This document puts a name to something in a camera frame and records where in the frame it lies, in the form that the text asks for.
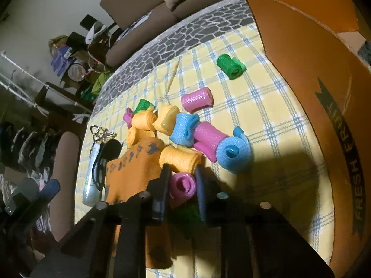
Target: orange cardboard box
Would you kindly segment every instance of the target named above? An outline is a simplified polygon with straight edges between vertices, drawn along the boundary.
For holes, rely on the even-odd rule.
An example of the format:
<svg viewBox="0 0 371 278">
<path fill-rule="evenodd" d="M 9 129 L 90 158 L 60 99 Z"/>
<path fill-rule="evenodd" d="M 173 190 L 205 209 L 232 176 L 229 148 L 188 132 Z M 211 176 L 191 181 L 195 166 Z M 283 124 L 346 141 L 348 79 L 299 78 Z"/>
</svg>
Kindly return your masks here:
<svg viewBox="0 0 371 278">
<path fill-rule="evenodd" d="M 247 0 L 266 56 L 294 91 L 320 143 L 333 188 L 330 267 L 342 277 L 370 237 L 371 68 L 352 0 Z"/>
</svg>

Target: yellow plaid bedspread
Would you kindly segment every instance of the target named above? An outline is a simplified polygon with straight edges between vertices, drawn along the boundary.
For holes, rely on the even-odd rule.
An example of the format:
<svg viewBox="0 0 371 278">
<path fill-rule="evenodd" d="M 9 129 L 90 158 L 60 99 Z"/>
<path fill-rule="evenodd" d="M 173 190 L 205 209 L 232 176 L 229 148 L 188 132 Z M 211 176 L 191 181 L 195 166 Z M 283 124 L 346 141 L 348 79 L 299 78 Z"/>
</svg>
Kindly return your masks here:
<svg viewBox="0 0 371 278">
<path fill-rule="evenodd" d="M 237 57 L 247 71 L 229 80 L 216 65 L 223 53 Z M 96 124 L 115 131 L 117 139 L 124 143 L 122 155 L 127 147 L 128 129 L 122 120 L 127 107 L 134 109 L 139 99 L 145 98 L 157 107 L 167 103 L 182 109 L 180 97 L 204 86 L 211 90 L 214 106 L 198 112 L 201 121 L 209 121 L 229 135 L 235 126 L 240 126 L 249 138 L 254 157 L 249 176 L 236 176 L 208 160 L 206 165 L 223 182 L 226 191 L 250 202 L 270 202 L 329 263 L 334 213 L 326 164 L 300 103 L 265 57 L 255 24 L 201 44 L 158 66 L 92 118 L 88 127 Z M 168 136 L 158 136 L 169 142 Z M 75 222 L 90 209 L 82 204 L 82 192 L 92 141 L 88 129 L 77 174 Z M 166 270 L 147 269 L 147 277 L 219 276 L 218 236 L 218 229 L 208 229 L 184 239 L 172 229 L 173 266 Z"/>
</svg>

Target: orange cloth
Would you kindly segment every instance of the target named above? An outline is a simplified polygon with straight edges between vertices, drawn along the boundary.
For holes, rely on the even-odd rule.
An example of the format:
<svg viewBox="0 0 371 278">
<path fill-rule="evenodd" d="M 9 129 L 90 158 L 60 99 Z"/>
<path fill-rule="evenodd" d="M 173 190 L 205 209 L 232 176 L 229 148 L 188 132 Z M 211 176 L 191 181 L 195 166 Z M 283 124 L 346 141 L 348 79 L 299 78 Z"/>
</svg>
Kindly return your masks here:
<svg viewBox="0 0 371 278">
<path fill-rule="evenodd" d="M 129 149 L 121 158 L 108 162 L 106 201 L 111 205 L 125 202 L 133 195 L 146 190 L 148 182 L 160 176 L 159 158 L 164 146 L 160 139 L 147 138 Z M 115 244 L 119 232 L 118 226 Z M 146 267 L 158 269 L 170 267 L 171 250 L 167 224 L 147 226 L 145 232 Z"/>
</svg>

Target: pink hair roller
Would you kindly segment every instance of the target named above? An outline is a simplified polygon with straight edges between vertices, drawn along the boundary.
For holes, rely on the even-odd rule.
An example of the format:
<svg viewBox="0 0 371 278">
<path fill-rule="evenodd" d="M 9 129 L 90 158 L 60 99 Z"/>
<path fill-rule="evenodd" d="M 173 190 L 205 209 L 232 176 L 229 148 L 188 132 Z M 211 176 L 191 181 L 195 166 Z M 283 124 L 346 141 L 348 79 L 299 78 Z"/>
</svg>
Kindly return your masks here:
<svg viewBox="0 0 371 278">
<path fill-rule="evenodd" d="M 194 143 L 193 147 L 203 152 L 211 162 L 215 163 L 216 149 L 225 138 L 228 138 L 228 135 L 222 133 L 211 123 L 201 122 L 194 130 L 194 139 L 197 142 Z"/>
<path fill-rule="evenodd" d="M 214 99 L 210 89 L 208 87 L 203 87 L 190 94 L 183 95 L 181 101 L 184 109 L 189 113 L 193 113 L 195 110 L 200 108 L 206 106 L 211 107 Z"/>
<path fill-rule="evenodd" d="M 188 201 L 196 193 L 196 180 L 193 175 L 186 172 L 178 172 L 170 179 L 171 209 L 174 209 Z"/>
<path fill-rule="evenodd" d="M 124 121 L 128 125 L 128 129 L 131 128 L 131 119 L 134 117 L 133 110 L 131 108 L 126 109 L 126 113 L 124 114 Z"/>
</svg>

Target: screw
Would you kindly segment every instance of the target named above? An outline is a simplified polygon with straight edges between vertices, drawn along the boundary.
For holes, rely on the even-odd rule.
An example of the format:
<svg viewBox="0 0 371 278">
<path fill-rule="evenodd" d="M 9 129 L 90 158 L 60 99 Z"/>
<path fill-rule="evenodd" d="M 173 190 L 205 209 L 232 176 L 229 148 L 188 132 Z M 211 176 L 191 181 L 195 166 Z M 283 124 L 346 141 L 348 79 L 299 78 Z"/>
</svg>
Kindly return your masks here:
<svg viewBox="0 0 371 278">
<path fill-rule="evenodd" d="M 268 210 L 268 209 L 271 208 L 271 205 L 270 205 L 270 203 L 268 203 L 268 202 L 261 202 L 261 203 L 260 203 L 260 207 L 261 207 L 262 209 Z"/>
<path fill-rule="evenodd" d="M 148 192 L 148 191 L 142 191 L 141 193 L 139 193 L 139 197 L 141 199 L 147 199 L 151 196 L 151 194 Z"/>
<path fill-rule="evenodd" d="M 220 200 L 225 200 L 227 198 L 229 198 L 229 194 L 225 193 L 225 192 L 219 192 L 216 197 Z"/>
<path fill-rule="evenodd" d="M 98 210 L 106 209 L 108 206 L 109 206 L 109 204 L 108 204 L 107 202 L 99 202 L 99 203 L 96 203 L 96 204 L 95 204 L 95 207 L 96 207 Z"/>
</svg>

